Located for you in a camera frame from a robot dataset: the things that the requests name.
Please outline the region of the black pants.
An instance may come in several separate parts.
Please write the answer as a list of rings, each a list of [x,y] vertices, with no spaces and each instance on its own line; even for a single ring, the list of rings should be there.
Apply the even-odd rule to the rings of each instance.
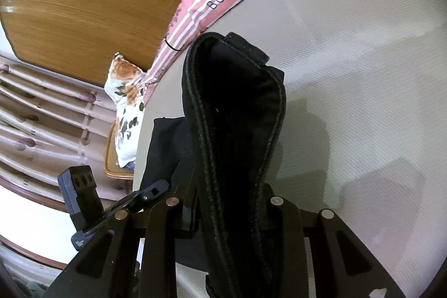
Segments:
[[[207,274],[211,297],[267,297],[270,270],[264,180],[286,111],[284,74],[243,37],[207,32],[187,51],[184,115],[158,120],[142,185],[198,185],[199,227],[176,260]]]

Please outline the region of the wicker basket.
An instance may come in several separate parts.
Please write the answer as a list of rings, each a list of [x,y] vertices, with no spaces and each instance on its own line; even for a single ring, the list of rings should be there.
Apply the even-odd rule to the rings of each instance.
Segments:
[[[121,168],[118,164],[117,152],[114,143],[116,131],[116,123],[113,122],[107,137],[104,153],[104,173],[110,178],[132,181],[133,171]]]

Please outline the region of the beige pleated curtain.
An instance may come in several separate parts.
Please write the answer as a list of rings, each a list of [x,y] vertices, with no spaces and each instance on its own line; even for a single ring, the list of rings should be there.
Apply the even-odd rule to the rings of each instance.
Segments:
[[[58,175],[92,168],[103,206],[132,190],[105,166],[115,107],[102,90],[1,58],[1,186],[63,209]]]

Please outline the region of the floral pillow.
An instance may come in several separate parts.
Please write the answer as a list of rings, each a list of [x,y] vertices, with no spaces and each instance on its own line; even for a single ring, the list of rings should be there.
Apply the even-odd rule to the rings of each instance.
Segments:
[[[129,169],[136,153],[144,117],[144,85],[146,74],[117,52],[112,57],[104,91],[112,99],[116,109],[115,149],[118,164]]]

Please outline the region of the white woven mattress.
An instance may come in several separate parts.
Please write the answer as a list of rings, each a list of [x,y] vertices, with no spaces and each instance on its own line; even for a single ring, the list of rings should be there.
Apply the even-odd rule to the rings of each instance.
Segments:
[[[444,297],[446,0],[244,0],[212,30],[285,73],[274,191],[333,209],[407,297]]]

